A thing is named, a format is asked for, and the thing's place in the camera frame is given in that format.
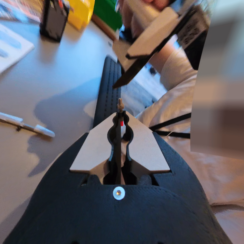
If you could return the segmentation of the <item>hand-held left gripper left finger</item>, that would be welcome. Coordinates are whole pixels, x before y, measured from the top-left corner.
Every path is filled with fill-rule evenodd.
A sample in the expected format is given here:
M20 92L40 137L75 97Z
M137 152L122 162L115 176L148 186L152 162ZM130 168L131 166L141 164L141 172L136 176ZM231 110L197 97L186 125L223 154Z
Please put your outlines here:
M108 140L108 131L114 125L115 116L116 112L89 132L70 167L71 172L97 175L100 182L103 182L104 177L109 173L108 159L112 146Z

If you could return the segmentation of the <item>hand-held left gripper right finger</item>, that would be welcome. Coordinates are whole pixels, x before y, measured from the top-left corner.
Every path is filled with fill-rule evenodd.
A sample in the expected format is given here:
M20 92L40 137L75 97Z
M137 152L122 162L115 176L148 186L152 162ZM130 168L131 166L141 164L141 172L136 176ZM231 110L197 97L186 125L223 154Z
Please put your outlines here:
M124 111L124 182L135 184L143 175L170 172L170 167L147 126Z

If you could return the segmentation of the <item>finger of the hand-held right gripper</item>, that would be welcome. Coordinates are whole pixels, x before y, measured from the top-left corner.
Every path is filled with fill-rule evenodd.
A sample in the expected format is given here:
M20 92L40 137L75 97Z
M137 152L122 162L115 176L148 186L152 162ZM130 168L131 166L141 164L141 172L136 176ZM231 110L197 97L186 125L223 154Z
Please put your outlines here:
M113 43L113 51L124 73L112 86L113 89L120 88L130 83L141 71L149 59L157 52L159 43L151 43L150 40L137 39L133 44L117 40Z
M179 16L171 7L157 12L152 7L131 7L145 27L142 34L136 39L150 40L151 43L160 43L166 39L179 23Z

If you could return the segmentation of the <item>thin red metal pin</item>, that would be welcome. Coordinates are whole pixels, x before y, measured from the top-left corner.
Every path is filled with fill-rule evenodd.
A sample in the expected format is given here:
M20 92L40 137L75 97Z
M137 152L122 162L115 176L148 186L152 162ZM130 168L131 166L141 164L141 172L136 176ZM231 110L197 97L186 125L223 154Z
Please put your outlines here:
M124 183L123 174L121 168L124 166L124 159L123 154L121 153L121 130L124 126L124 117L123 117L123 110L124 104L122 99L118 99L117 104L118 112L116 114L117 123L116 123L116 140L115 140L115 161L117 164L117 176L115 183L117 185L121 185Z

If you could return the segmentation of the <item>person's right forearm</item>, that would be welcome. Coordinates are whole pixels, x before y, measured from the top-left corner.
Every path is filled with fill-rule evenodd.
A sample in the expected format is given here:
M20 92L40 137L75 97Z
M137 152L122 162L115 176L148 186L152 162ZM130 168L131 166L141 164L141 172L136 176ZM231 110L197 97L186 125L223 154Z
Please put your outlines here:
M186 56L184 50L176 44L176 41L174 39L170 39L159 52L155 53L150 58L149 63L160 74L165 62L175 50L180 51L184 56Z

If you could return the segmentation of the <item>grey desk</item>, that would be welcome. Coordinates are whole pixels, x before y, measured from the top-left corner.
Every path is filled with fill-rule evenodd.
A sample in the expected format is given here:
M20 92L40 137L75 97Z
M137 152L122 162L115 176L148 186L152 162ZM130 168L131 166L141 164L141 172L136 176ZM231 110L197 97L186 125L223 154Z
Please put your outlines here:
M60 43L39 26L1 20L35 48L1 74L1 112L42 125L53 139L1 123L1 243L24 213L53 161L93 126L96 100L112 41L90 23L84 33L66 25Z

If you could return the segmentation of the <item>person's right hand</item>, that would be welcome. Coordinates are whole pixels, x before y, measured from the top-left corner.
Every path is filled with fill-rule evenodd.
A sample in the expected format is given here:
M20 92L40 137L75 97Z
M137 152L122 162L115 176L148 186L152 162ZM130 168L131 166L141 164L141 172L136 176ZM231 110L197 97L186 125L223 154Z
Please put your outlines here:
M144 0L147 5L153 5L159 11L168 7L172 1L170 0ZM144 27L137 15L132 11L127 1L119 0L119 12L121 14L122 22L125 30L129 31L132 39L136 39L144 31Z

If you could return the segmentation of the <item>black ribbed pad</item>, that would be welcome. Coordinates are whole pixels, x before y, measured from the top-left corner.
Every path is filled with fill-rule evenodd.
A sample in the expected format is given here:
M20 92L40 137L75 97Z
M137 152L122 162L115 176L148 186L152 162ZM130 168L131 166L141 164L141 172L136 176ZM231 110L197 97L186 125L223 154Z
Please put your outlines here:
M93 128L117 112L117 103L121 97L121 88L113 89L113 85L120 77L120 64L111 56L106 56L96 103Z

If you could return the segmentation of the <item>green plastic bin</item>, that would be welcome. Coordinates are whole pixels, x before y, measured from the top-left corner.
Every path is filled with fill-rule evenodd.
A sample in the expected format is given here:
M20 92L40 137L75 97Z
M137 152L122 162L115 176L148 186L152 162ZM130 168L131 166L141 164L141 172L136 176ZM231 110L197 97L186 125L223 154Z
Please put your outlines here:
M114 31L117 31L123 25L121 14L117 10L117 0L95 0L93 14Z

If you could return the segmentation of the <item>person in white shirt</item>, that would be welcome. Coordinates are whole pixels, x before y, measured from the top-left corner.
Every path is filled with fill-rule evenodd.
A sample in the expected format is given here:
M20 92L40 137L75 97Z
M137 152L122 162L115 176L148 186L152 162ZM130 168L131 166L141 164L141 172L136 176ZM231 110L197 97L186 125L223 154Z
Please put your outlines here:
M197 77L187 56L174 51L160 73L167 92L137 119L152 127L192 110ZM244 243L244 161L240 159L191 152L190 140L168 136L165 141L191 167L206 193L221 227L232 243Z

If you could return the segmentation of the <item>white metal hand tool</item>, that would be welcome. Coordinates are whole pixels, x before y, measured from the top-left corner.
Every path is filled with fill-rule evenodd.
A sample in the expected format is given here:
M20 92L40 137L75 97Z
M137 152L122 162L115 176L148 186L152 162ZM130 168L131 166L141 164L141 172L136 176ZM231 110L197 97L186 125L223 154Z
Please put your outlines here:
M31 132L34 132L34 133L37 133L40 135L48 136L51 138L55 137L55 133L53 131L51 131L45 127L42 127L38 124L35 127L30 126L30 125L25 124L23 122L23 118L16 117L16 116L13 116L10 114L5 114L5 113L0 112L0 121L2 123L7 123L7 124L10 124L12 126L15 126L16 131L18 131L18 132L20 130L24 129L24 130L28 130L28 131L31 131Z

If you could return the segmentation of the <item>yellow plastic bin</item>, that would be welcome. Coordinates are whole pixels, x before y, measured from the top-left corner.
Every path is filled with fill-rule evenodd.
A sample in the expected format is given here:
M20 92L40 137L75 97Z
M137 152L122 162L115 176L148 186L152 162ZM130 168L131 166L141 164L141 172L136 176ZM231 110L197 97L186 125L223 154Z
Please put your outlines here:
M69 5L68 23L76 30L81 31L91 20L95 0L69 0Z

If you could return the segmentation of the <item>black box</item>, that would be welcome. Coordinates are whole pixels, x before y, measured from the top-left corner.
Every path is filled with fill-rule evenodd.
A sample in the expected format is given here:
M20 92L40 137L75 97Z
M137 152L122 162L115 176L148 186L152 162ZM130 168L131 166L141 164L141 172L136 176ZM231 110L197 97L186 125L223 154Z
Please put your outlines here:
M40 22L40 34L60 42L68 21L70 4L65 0L44 0Z

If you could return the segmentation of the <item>white paper sheet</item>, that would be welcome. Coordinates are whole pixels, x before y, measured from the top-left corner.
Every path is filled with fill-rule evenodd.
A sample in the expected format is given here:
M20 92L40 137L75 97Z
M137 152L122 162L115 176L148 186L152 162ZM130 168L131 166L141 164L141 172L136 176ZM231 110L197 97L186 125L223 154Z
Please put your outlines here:
M0 24L0 73L16 64L34 48L32 42Z

